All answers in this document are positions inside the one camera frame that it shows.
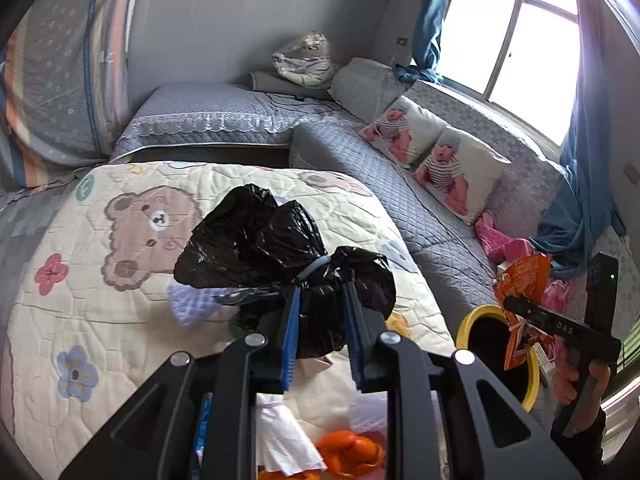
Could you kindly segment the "right hand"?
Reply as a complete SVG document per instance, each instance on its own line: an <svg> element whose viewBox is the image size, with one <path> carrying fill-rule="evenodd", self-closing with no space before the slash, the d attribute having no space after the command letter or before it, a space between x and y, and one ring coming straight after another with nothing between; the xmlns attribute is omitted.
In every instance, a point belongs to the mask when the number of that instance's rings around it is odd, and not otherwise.
<svg viewBox="0 0 640 480"><path fill-rule="evenodd" d="M554 364L555 374L552 389L555 400L561 405L568 405L578 398L578 370L568 362L568 350L565 347L561 348ZM603 393L611 378L611 370L605 362L594 360L589 365L589 377L594 380L594 386L588 403L594 405L598 410Z"/></svg>

